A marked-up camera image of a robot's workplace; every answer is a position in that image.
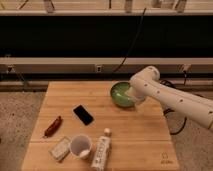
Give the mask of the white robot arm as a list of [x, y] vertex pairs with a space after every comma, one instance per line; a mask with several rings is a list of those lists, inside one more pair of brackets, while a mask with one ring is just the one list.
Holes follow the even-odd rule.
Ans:
[[148, 66], [130, 78], [126, 95], [134, 103], [150, 96], [213, 132], [213, 100], [162, 85], [159, 79], [159, 70]]

